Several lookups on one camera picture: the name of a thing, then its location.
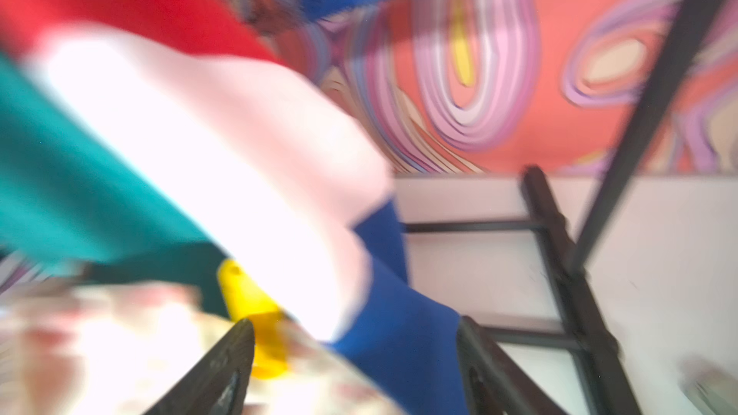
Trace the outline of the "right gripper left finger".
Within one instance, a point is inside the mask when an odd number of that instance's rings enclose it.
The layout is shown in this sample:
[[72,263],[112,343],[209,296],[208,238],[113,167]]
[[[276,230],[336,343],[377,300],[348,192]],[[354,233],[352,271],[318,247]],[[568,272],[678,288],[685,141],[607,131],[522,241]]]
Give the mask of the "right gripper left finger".
[[146,415],[242,413],[255,346],[252,323],[237,322]]

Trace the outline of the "yellow clothespin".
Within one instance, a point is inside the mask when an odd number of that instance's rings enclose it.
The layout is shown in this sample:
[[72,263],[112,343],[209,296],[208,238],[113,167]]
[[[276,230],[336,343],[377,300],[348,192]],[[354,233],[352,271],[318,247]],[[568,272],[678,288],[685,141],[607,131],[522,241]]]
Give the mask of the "yellow clothespin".
[[234,322],[248,319],[255,332],[252,374],[259,380],[275,380],[288,373],[288,344],[284,337],[282,309],[232,259],[217,271],[222,296]]

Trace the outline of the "pink printed jacket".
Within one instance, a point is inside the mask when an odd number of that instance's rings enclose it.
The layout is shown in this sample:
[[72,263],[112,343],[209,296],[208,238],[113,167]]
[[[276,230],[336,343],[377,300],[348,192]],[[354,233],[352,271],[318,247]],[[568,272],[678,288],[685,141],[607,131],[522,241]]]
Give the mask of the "pink printed jacket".
[[[188,286],[36,282],[1,300],[5,414],[141,414],[230,330]],[[247,414],[397,414],[361,372],[296,327],[289,373],[253,378]]]

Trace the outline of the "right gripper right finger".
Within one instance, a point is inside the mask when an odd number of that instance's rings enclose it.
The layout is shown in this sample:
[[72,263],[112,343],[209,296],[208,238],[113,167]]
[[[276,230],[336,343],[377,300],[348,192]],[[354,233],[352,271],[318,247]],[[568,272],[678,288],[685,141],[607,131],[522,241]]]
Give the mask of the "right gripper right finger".
[[463,316],[457,356],[467,407],[472,414],[562,414],[564,411],[499,346],[571,349],[571,337],[556,332],[483,327]]

